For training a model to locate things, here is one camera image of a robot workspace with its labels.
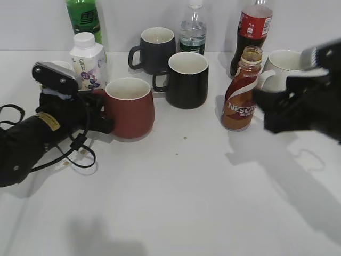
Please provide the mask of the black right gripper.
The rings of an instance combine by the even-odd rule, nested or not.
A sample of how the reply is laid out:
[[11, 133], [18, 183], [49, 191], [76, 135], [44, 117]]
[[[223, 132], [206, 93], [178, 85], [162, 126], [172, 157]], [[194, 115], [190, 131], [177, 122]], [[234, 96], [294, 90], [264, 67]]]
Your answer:
[[304, 77], [289, 76], [283, 92], [253, 89], [253, 102], [274, 134], [316, 130], [340, 140], [340, 40], [304, 49]]

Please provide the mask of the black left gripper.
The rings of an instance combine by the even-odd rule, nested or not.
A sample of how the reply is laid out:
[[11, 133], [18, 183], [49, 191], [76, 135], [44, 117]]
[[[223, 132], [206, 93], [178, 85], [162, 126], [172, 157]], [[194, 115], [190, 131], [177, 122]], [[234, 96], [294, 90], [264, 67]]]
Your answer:
[[110, 134], [114, 121], [102, 117], [104, 96], [93, 92], [78, 92], [67, 98], [51, 90], [42, 90], [35, 115], [36, 131], [84, 131]]

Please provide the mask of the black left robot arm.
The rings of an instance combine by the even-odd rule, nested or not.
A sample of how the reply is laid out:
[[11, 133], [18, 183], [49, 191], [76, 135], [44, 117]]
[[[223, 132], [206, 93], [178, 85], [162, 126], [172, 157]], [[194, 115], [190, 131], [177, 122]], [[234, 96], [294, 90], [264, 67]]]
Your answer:
[[69, 100], [42, 93], [35, 115], [1, 129], [1, 187], [39, 170], [35, 165], [43, 155], [78, 130], [111, 133], [113, 121], [102, 114], [104, 105], [102, 90], [79, 92]]

